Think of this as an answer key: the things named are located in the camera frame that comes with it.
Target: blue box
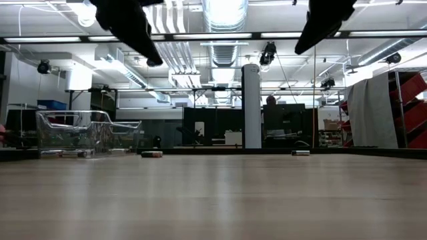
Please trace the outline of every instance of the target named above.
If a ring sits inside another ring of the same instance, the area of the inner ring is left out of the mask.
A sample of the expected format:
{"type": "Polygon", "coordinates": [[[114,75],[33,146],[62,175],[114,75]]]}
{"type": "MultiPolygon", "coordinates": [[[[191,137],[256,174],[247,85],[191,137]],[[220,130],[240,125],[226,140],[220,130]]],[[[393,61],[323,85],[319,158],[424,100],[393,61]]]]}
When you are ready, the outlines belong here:
{"type": "Polygon", "coordinates": [[[55,100],[37,100],[38,105],[46,106],[48,110],[67,110],[67,104],[55,100]]]}

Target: table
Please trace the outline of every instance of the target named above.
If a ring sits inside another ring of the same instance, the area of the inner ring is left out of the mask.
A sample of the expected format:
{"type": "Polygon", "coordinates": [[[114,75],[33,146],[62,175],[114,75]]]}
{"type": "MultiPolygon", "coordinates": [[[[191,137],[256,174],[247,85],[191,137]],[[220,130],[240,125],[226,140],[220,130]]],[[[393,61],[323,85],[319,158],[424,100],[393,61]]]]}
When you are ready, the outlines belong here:
{"type": "Polygon", "coordinates": [[[0,163],[0,239],[424,239],[426,186],[361,155],[0,163]]]}

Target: white wall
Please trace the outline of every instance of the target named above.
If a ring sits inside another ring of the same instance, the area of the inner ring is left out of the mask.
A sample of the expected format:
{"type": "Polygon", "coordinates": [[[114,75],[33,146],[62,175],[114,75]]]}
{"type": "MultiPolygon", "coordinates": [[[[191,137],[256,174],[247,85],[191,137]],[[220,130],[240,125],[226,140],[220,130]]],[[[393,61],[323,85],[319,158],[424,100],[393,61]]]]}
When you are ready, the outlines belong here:
{"type": "Polygon", "coordinates": [[[24,63],[14,53],[6,54],[3,98],[1,101],[0,121],[5,123],[8,109],[20,107],[7,106],[10,103],[27,103],[37,105],[37,100],[56,100],[68,102],[68,93],[65,92],[65,80],[54,74],[41,75],[37,68],[24,63]]]}

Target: white pillar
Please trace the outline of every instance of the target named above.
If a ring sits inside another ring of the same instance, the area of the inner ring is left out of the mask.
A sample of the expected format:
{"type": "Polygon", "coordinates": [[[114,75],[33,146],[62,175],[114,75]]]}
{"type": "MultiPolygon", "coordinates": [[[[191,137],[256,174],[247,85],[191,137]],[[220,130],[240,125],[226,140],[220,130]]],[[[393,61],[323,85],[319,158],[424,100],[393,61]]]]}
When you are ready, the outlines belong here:
{"type": "Polygon", "coordinates": [[[242,109],[245,121],[242,140],[246,149],[262,147],[260,85],[260,68],[256,64],[244,65],[242,68],[242,109]]]}
{"type": "Polygon", "coordinates": [[[92,87],[92,71],[84,66],[76,65],[71,71],[67,71],[66,80],[66,90],[76,91],[73,94],[73,98],[77,98],[73,101],[71,109],[90,110],[91,93],[82,93],[79,95],[78,90],[88,90],[92,87]]]}

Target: wire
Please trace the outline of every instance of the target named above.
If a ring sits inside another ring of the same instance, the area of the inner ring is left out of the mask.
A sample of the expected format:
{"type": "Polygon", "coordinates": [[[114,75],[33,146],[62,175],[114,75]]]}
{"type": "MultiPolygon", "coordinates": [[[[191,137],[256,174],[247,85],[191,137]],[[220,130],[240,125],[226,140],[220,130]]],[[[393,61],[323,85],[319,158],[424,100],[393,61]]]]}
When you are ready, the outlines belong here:
{"type": "Polygon", "coordinates": [[[294,93],[292,93],[291,85],[289,84],[288,78],[286,77],[286,73],[285,73],[285,70],[284,70],[284,69],[283,69],[283,67],[282,67],[282,62],[280,62],[280,58],[279,58],[278,53],[276,53],[276,55],[278,56],[278,61],[279,61],[279,64],[280,64],[280,68],[282,69],[283,76],[285,77],[285,81],[286,81],[286,83],[288,84],[288,87],[289,87],[289,90],[290,90],[290,92],[291,92],[292,98],[294,98],[295,103],[296,103],[296,104],[298,104],[298,101],[296,101],[296,98],[295,98],[295,96],[294,96],[294,93]]]}
{"type": "MultiPolygon", "coordinates": [[[[316,51],[316,46],[314,45],[314,59],[316,59],[316,55],[317,55],[317,51],[316,51]]],[[[316,96],[316,61],[314,61],[314,70],[313,70],[313,76],[314,76],[314,80],[313,80],[313,145],[312,147],[314,148],[314,139],[316,136],[316,114],[314,113],[314,103],[315,103],[315,96],[316,96]]]]}

